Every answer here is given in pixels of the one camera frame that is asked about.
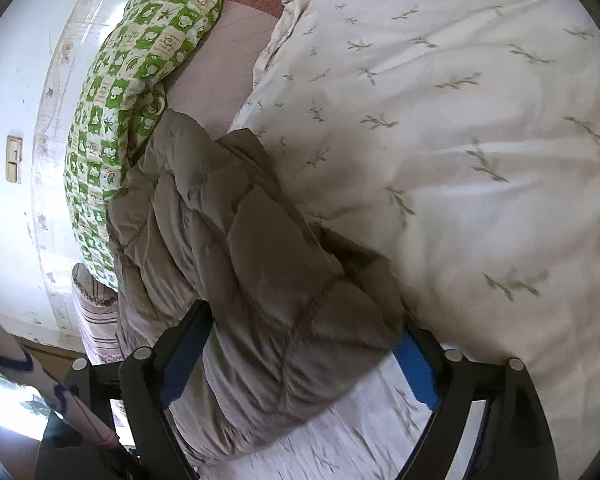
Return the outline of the white patterned sleeve forearm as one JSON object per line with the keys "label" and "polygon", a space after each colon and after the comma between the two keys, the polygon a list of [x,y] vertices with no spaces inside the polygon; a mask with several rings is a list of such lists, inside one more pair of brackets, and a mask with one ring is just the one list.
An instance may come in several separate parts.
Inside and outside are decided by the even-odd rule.
{"label": "white patterned sleeve forearm", "polygon": [[11,382],[38,390],[50,409],[87,440],[106,448],[115,448],[119,444],[116,432],[42,367],[1,325],[0,373]]}

